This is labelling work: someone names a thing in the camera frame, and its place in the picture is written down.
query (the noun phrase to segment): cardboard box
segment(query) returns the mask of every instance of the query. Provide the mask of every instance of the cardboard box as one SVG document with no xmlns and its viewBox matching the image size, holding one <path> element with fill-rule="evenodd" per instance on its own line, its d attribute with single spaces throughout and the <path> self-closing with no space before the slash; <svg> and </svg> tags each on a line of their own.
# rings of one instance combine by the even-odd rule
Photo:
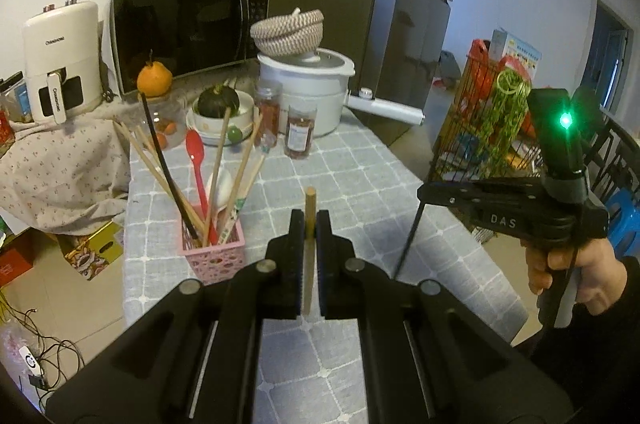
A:
<svg viewBox="0 0 640 424">
<path fill-rule="evenodd" d="M 489 46 L 489 59 L 500 61 L 506 55 L 520 60 L 533 81 L 538 70 L 538 64 L 542 59 L 542 53 L 528 43 L 516 38 L 513 34 L 502 29 L 496 29 Z"/>
<path fill-rule="evenodd" d="M 20 274 L 26 273 L 33 266 L 33 245 L 31 232 L 26 231 L 15 237 L 0 251 L 0 287 Z"/>
<path fill-rule="evenodd" d="M 65 260 L 87 280 L 92 280 L 124 251 L 124 230 L 109 222 L 85 237 L 58 236 Z"/>
</svg>

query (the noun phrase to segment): pink basket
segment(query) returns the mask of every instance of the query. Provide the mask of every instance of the pink basket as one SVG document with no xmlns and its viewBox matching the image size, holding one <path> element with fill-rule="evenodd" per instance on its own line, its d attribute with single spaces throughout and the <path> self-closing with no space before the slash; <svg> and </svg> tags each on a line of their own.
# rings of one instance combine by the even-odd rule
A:
<svg viewBox="0 0 640 424">
<path fill-rule="evenodd" d="M 200 206 L 194 205 L 194 209 L 198 214 L 202 212 Z M 182 242 L 178 255 L 186 257 L 196 277 L 204 285 L 230 279 L 244 267 L 244 233 L 242 233 L 240 219 L 236 222 L 226 244 L 209 245 L 209 247 L 193 247 L 184 224 L 180 223 L 180 225 Z"/>
</svg>

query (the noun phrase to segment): microwave handle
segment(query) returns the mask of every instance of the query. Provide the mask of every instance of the microwave handle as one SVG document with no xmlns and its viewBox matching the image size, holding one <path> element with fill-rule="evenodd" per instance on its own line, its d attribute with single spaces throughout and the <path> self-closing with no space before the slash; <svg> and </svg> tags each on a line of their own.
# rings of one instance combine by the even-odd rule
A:
<svg viewBox="0 0 640 424">
<path fill-rule="evenodd" d="M 56 70 L 47 74 L 47 88 L 53 111 L 53 120 L 61 125 L 66 121 L 65 102 L 62 98 L 62 72 Z"/>
<path fill-rule="evenodd" d="M 234 58 L 236 61 L 241 57 L 241 59 L 246 58 L 245 54 L 240 54 L 242 48 L 246 47 L 246 40 L 249 36 L 249 0 L 239 0 L 240 1 L 240 14 L 242 16 L 242 26 L 240 27 L 240 37 L 238 38 L 238 48 L 236 48 L 236 57 Z"/>
</svg>

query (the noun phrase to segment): metal bolt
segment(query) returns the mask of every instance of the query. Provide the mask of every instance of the metal bolt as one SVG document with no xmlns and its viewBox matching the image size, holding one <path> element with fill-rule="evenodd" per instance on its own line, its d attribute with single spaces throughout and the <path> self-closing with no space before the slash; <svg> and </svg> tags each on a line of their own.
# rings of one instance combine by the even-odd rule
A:
<svg viewBox="0 0 640 424">
<path fill-rule="evenodd" d="M 202 283 L 198 280 L 190 278 L 180 282 L 178 289 L 180 290 L 180 294 L 184 294 L 185 296 L 195 294 L 202 287 Z"/>
<path fill-rule="evenodd" d="M 435 296 L 440 294 L 440 284 L 433 279 L 427 279 L 420 283 L 420 290 L 427 296 Z"/>
<path fill-rule="evenodd" d="M 344 267 L 351 273 L 359 273 L 364 269 L 364 260 L 360 258 L 350 258 L 344 262 Z"/>
<path fill-rule="evenodd" d="M 269 274 L 272 271 L 276 270 L 276 263 L 269 258 L 265 258 L 264 260 L 260 260 L 255 264 L 255 268 L 258 270 L 258 273 Z"/>
</svg>

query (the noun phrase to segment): red plastic spoon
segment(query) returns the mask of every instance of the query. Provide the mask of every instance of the red plastic spoon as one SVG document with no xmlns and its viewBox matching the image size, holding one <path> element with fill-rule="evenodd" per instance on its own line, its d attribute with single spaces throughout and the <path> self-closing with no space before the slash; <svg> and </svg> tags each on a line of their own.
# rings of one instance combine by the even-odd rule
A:
<svg viewBox="0 0 640 424">
<path fill-rule="evenodd" d="M 196 186 L 198 187 L 198 196 L 200 197 L 200 207 L 202 208 L 202 213 L 206 215 L 209 205 L 207 203 L 207 194 L 204 191 L 204 184 L 202 183 L 202 173 L 200 172 L 200 166 L 204 160 L 204 144 L 202 144 L 202 139 L 197 131 L 187 130 L 185 146 L 187 147 L 187 153 L 189 154 L 191 162 L 193 163 L 193 173 L 196 176 Z"/>
</svg>

